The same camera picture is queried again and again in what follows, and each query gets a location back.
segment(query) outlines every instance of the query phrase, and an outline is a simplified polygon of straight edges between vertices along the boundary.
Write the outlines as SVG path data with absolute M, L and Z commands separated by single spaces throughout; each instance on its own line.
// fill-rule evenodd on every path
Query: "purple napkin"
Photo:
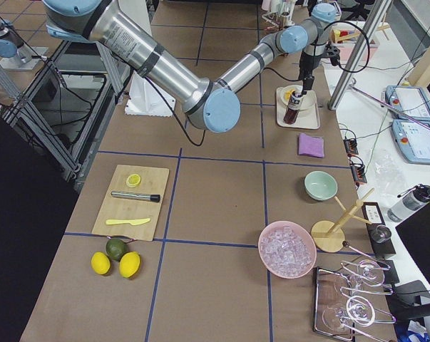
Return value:
M 324 138 L 310 137 L 305 133 L 300 133 L 299 155 L 324 158 Z

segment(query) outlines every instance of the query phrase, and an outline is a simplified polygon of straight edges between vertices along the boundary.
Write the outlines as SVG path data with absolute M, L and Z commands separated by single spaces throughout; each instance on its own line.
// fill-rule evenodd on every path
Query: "light green bowl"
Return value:
M 305 177 L 305 190 L 314 200 L 325 201 L 337 194 L 337 181 L 323 171 L 310 172 Z

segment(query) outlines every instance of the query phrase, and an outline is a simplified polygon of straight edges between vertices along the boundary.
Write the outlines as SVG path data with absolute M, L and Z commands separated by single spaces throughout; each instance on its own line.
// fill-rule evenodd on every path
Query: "wall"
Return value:
M 401 0 L 401 2 L 414 15 L 424 30 L 430 27 L 430 0 Z

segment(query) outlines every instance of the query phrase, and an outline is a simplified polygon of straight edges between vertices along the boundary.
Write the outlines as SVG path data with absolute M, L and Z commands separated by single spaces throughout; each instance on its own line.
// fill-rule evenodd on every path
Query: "pink bowl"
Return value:
M 272 269 L 271 265 L 267 264 L 267 262 L 265 261 L 266 260 L 265 250 L 262 250 L 262 248 L 261 248 L 261 246 L 264 245 L 264 243 L 265 243 L 265 239 L 268 239 L 272 233 L 276 232 L 279 229 L 284 229 L 285 227 L 290 227 L 291 230 L 302 240 L 302 242 L 306 246 L 308 254 L 309 254 L 309 260 L 310 260 L 309 264 L 307 264 L 305 266 L 305 268 L 303 270 L 301 270 L 301 272 L 296 276 L 284 276 L 282 274 L 279 274 L 278 270 Z M 257 245 L 258 245 L 258 249 L 259 249 L 260 258 L 261 258 L 262 262 L 264 263 L 265 267 L 267 267 L 267 269 L 270 272 L 272 272 L 275 276 L 278 276 L 280 278 L 285 278 L 285 279 L 300 278 L 301 276 L 304 276 L 305 274 L 310 272 L 311 269 L 314 267 L 314 264 L 316 263 L 316 245 L 314 244 L 313 238 L 304 228 L 302 228 L 301 226 L 299 226 L 298 224 L 296 224 L 294 222 L 276 221 L 276 222 L 269 224 L 268 226 L 266 226 L 264 228 L 264 230 L 260 234 L 259 242 Z

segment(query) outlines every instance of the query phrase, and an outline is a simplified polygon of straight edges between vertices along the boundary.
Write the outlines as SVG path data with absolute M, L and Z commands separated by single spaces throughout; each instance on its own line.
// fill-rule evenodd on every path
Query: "white plate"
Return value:
M 285 123 L 284 119 L 285 119 L 287 105 L 285 105 L 280 100 L 281 90 L 282 88 L 278 88 L 276 92 L 277 124 L 279 126 L 286 127 L 286 128 L 303 128 L 306 130 L 317 130 L 319 127 L 321 127 L 321 122 L 319 121 L 319 111 L 317 108 L 317 101 L 314 102 L 311 108 L 308 108 L 306 110 L 301 110 L 299 112 L 299 115 L 297 116 L 295 123 L 293 123 L 292 125 L 288 125 L 287 123 Z M 309 90 L 307 95 L 313 98 L 316 98 L 316 93 L 313 90 Z

